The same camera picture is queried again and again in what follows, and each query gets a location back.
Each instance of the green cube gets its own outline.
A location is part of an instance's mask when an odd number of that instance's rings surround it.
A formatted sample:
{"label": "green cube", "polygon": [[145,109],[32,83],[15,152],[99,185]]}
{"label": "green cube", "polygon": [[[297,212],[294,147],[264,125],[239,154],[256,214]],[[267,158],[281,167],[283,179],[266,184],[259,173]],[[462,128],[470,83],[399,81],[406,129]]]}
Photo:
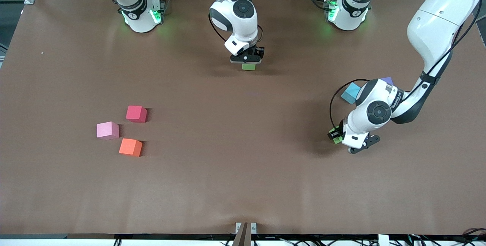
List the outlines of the green cube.
{"label": "green cube", "polygon": [[335,138],[333,138],[333,141],[335,142],[335,144],[339,144],[340,142],[342,142],[342,137],[341,137],[341,136],[339,136],[339,137],[335,137]]}
{"label": "green cube", "polygon": [[244,71],[254,71],[256,66],[256,64],[242,64],[241,69],[243,69]]}

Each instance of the orange cube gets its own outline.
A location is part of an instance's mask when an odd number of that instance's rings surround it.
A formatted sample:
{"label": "orange cube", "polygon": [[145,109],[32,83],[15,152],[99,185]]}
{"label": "orange cube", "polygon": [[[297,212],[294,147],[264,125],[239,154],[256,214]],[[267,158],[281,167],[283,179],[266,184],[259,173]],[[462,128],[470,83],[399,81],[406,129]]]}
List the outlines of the orange cube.
{"label": "orange cube", "polygon": [[142,151],[142,142],[136,139],[123,139],[120,146],[120,154],[140,157]]}

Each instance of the pink cube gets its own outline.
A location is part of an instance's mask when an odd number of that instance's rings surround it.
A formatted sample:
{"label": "pink cube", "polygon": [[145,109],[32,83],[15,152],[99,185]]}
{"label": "pink cube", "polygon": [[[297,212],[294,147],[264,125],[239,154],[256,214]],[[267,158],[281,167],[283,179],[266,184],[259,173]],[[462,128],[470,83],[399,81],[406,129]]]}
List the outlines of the pink cube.
{"label": "pink cube", "polygon": [[99,139],[116,139],[120,137],[120,128],[116,123],[99,123],[96,125],[96,137]]}
{"label": "pink cube", "polygon": [[126,119],[132,123],[144,123],[147,120],[147,109],[142,106],[128,106]]}

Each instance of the circular joint cap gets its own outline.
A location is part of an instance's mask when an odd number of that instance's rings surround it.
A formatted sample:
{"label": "circular joint cap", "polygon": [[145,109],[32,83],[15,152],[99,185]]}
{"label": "circular joint cap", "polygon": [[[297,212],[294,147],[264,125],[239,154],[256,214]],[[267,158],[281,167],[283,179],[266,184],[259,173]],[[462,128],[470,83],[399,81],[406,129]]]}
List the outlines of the circular joint cap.
{"label": "circular joint cap", "polygon": [[233,12],[237,17],[251,18],[255,14],[255,8],[248,0],[238,0],[233,4]]}
{"label": "circular joint cap", "polygon": [[369,104],[366,113],[368,115],[368,120],[371,123],[380,125],[390,120],[392,109],[383,101],[375,101]]}

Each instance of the table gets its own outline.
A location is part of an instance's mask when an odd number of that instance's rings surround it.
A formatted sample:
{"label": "table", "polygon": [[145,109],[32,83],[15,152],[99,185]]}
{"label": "table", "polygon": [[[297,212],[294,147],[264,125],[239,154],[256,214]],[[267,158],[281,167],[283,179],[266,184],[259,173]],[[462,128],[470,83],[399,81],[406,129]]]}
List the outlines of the table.
{"label": "table", "polygon": [[[475,28],[407,125],[356,155],[334,145],[328,103],[355,78],[410,89],[423,68],[406,28],[423,0],[373,0],[342,32],[309,0],[254,0],[265,58],[229,63],[213,0],[172,0],[134,33],[111,0],[26,6],[0,70],[1,233],[460,234],[486,225],[486,52]],[[129,104],[147,123],[124,119]],[[337,99],[340,120],[353,106]],[[96,139],[120,124],[144,142]]]}

